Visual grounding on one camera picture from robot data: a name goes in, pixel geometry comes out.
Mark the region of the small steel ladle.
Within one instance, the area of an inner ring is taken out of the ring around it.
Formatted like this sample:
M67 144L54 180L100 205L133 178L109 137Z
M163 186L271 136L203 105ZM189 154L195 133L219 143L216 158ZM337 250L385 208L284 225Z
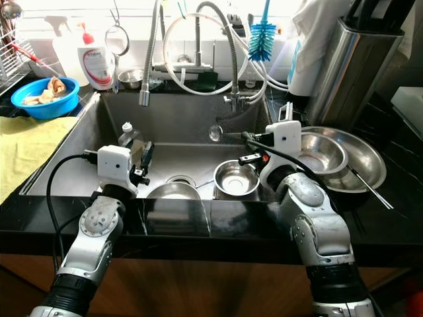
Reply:
M225 132L221 125L213 125L209 128L209 139L213 142L220 142L221 140L242 140L245 138L243 132Z

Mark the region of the wide steel bowl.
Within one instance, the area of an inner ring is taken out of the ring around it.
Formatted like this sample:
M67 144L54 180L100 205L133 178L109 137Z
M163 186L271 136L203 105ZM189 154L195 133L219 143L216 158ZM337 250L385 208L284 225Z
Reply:
M199 192L187 182L166 182L151 190L147 199L188 199L201 200Z

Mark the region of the stainless steel sink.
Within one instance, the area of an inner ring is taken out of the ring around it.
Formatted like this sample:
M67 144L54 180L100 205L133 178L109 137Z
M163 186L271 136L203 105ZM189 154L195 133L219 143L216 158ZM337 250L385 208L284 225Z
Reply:
M239 140L209 139L209 128L221 125L226 132L262 133L278 121L281 98L263 97L245 110L234 112L220 96L196 94L152 94L148 106L140 106L136 92L93 93L85 97L78 121L58 145L48 163L24 182L18 194L43 196L46 190L58 197L83 197L98 188L96 167L77 155L114 145L121 135L123 123L130 122L144 141L152 141L148 178L150 184L139 189L145 198L151 190L173 180L193 184L202 199L215 196L213 173L227 160L245 156L247 150Z

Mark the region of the dark green sponge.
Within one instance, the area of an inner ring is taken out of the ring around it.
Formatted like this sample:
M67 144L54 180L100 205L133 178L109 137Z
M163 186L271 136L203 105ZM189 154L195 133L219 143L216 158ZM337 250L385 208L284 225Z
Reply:
M193 89L198 92L214 92L217 90L218 74L214 71L206 71L197 75Z

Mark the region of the tiny steel bowl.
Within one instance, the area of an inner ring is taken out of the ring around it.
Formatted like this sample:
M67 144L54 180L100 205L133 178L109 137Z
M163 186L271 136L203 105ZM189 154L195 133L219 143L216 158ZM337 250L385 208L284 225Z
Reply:
M139 90L144 81L144 71L142 69L130 69L119 73L117 80L121 90Z

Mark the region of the blue bottle brush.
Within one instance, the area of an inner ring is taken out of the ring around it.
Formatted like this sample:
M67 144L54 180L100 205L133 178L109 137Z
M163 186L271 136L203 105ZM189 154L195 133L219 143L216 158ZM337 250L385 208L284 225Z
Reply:
M268 21L271 0L265 0L262 18L250 26L250 61L270 61L277 26Z

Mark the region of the yellow dish cloth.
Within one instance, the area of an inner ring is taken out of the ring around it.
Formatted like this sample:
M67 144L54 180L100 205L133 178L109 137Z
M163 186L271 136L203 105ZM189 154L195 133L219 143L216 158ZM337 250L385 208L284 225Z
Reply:
M0 202L39 169L77 123L76 117L38 121L0 118Z

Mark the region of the large steel plate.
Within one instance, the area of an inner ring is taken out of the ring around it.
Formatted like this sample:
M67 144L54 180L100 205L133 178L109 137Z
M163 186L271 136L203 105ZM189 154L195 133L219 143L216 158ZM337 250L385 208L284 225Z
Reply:
M350 172L350 167L359 172L363 181L372 188L378 188L387 177L387 167L383 157L365 140L340 129L323 126L302 127L302 132L317 133L334 139L344 148L348 157L348 166L336 173L324 173L318 177L329 190L347 194L366 193L367 187L362 180Z

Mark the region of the brown food scraps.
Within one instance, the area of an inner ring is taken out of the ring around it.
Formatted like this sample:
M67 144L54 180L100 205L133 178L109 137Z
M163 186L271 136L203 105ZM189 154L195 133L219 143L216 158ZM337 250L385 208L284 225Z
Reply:
M66 93L66 85L58 77L53 76L42 93L37 96L27 96L23 99L24 105L37 105L57 102Z

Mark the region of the small round mesh strainer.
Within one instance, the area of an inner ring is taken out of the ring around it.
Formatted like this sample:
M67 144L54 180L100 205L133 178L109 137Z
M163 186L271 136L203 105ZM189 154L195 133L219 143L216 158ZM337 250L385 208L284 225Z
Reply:
M129 33L116 23L108 28L104 34L104 42L106 48L114 56L114 72L112 72L112 92L117 94L119 91L119 60L130 50L130 37Z

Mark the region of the white spray bottle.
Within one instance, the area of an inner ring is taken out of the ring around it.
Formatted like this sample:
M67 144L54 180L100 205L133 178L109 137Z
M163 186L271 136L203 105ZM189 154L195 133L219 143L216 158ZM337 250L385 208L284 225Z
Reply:
M89 82L79 65L78 45L75 42L75 37L73 37L73 31L67 23L67 17L48 15L44 17L44 20L46 23L51 24L52 31L54 31L55 36L52 40L52 48L65 76L75 79L80 87L86 87Z

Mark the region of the brown wooden cabinet front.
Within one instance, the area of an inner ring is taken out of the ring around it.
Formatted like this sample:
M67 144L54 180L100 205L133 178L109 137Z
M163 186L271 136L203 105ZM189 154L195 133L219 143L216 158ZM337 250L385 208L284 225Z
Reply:
M47 256L2 254L3 316L22 316L48 292L54 269ZM375 290L410 269L364 267ZM89 316L311 317L305 268L298 265L177 260L112 260Z

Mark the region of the white plastic container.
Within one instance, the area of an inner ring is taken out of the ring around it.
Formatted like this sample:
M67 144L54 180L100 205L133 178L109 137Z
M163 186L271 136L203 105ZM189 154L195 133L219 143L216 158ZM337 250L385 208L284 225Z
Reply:
M423 133L423 87L399 87L391 103L404 119Z

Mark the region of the shiny round steel spoon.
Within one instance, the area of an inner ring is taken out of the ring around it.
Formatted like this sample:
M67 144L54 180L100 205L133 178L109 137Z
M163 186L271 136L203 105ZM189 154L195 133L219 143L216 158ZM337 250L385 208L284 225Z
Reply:
M23 15L23 9L15 0L2 0L1 15L4 19L16 19Z

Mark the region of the small white plastic frame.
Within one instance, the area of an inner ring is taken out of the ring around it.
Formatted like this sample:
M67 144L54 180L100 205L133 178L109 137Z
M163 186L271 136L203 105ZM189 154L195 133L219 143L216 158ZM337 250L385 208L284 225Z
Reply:
M278 123L293 120L293 103L286 102L278 111Z

